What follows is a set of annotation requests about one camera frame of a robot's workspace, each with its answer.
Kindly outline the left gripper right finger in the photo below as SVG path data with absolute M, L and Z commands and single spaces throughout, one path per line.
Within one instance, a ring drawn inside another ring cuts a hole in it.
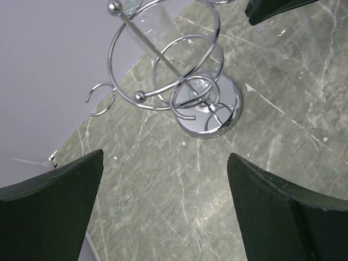
M 248 260 L 347 260 L 347 201 L 306 189 L 236 153 L 227 174 Z

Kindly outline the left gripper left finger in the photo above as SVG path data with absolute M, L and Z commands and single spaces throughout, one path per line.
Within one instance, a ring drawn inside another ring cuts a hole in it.
M 78 260 L 103 175 L 102 149 L 1 188 L 1 260 Z

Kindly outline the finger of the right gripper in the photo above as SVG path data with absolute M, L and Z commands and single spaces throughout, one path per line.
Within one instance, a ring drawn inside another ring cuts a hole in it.
M 254 0 L 249 1 L 245 15 L 249 23 L 255 26 L 278 14 L 312 4 L 318 0 Z

